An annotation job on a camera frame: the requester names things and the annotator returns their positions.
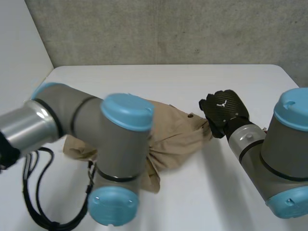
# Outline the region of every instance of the white table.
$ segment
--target white table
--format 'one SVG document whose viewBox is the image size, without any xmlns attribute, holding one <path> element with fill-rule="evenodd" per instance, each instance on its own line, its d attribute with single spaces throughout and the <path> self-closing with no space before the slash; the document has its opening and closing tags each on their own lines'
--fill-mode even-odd
<svg viewBox="0 0 308 231">
<path fill-rule="evenodd" d="M 198 102 L 208 93 L 232 89 L 245 103 L 251 120 L 268 127 L 279 96 L 297 85 L 275 65 L 134 65 L 66 66 L 46 82 L 61 82 L 104 98 L 132 93 L 204 116 Z M 64 140 L 47 146 L 56 158 L 41 186 L 43 210 L 50 219 L 70 221 L 81 208 L 88 184 L 86 163 L 62 154 Z M 30 182 L 32 198 L 42 161 Z M 22 162 L 0 176 L 0 228 L 43 230 L 28 215 L 21 194 Z M 275 217 L 229 149 L 213 139 L 183 167 L 161 173 L 158 194 L 141 191 L 137 217 L 123 227 L 105 227 L 87 216 L 76 231 L 306 231 L 308 217 Z"/>
</svg>

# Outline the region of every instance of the cable bundle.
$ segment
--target cable bundle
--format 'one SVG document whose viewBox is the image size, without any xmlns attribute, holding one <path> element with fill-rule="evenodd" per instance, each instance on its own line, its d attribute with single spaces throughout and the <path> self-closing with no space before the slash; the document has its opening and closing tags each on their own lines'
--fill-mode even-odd
<svg viewBox="0 0 308 231">
<path fill-rule="evenodd" d="M 35 170 L 36 166 L 38 165 L 39 162 L 39 151 L 43 151 L 43 152 L 47 152 L 50 154 L 51 158 L 49 160 L 49 162 L 46 164 L 46 166 L 44 167 L 42 173 L 40 174 L 39 178 L 38 178 L 38 182 L 37 182 L 37 187 L 36 187 L 36 203 L 38 206 L 38 211 L 39 213 L 35 210 L 35 208 L 32 206 L 31 203 L 31 199 L 29 196 L 29 191 L 28 191 L 28 180 L 32 174 L 32 172 Z M 36 156 L 34 165 L 32 165 L 32 161 L 33 161 L 33 155 Z M 45 148 L 45 147 L 41 147 L 39 150 L 30 153 L 26 156 L 26 160 L 25 160 L 25 166 L 24 166 L 24 170 L 23 170 L 23 195 L 24 195 L 24 200 L 26 203 L 26 207 L 28 209 L 28 212 L 30 214 L 30 216 L 32 217 L 32 219 L 35 221 L 35 223 L 37 223 L 39 226 L 41 226 L 42 228 L 48 230 L 48 231 L 70 231 L 73 230 L 74 228 L 77 227 L 77 225 L 81 222 L 81 220 L 84 218 L 84 216 L 87 213 L 88 210 L 88 197 L 90 192 L 92 191 L 94 182 L 93 182 L 93 177 L 95 174 L 95 167 L 93 162 L 89 162 L 88 164 L 88 175 L 90 178 L 90 183 L 87 186 L 87 190 L 86 190 L 86 199 L 83 203 L 82 209 L 79 212 L 79 214 L 70 222 L 66 223 L 66 224 L 60 224 L 58 222 L 54 222 L 54 221 L 50 221 L 46 215 L 44 214 L 41 206 L 40 206 L 40 202 L 39 202 L 39 186 L 40 186 L 40 182 L 46 172 L 46 170 L 49 168 L 49 166 L 52 164 L 54 159 L 54 153 L 52 150 L 50 150 L 49 148 Z"/>
</svg>

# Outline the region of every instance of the beige cloth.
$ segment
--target beige cloth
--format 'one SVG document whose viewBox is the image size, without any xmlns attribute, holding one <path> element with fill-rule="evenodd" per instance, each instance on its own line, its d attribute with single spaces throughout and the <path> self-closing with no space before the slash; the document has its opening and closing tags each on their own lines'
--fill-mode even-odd
<svg viewBox="0 0 308 231">
<path fill-rule="evenodd" d="M 171 105 L 150 102 L 155 106 L 154 120 L 141 187 L 157 193 L 160 189 L 158 172 L 180 167 L 212 138 L 212 133 L 206 119 L 187 114 Z M 97 154 L 95 148 L 70 135 L 65 140 L 63 152 L 73 159 L 83 161 L 94 160 Z"/>
</svg>

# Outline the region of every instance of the white logo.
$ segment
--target white logo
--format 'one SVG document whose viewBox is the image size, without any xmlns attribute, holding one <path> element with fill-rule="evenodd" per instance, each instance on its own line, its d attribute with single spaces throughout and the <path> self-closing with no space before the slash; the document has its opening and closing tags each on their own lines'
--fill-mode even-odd
<svg viewBox="0 0 308 231">
<path fill-rule="evenodd" d="M 223 104 L 216 104 L 218 107 L 225 107 L 227 103 L 227 100 Z"/>
</svg>

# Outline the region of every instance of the concrete wall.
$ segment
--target concrete wall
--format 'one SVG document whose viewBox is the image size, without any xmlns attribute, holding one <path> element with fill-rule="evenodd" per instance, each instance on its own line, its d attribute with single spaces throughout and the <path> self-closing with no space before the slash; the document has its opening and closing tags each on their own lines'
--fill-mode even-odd
<svg viewBox="0 0 308 231">
<path fill-rule="evenodd" d="M 308 1 L 26 0 L 55 67 L 277 64 L 308 86 Z"/>
</svg>

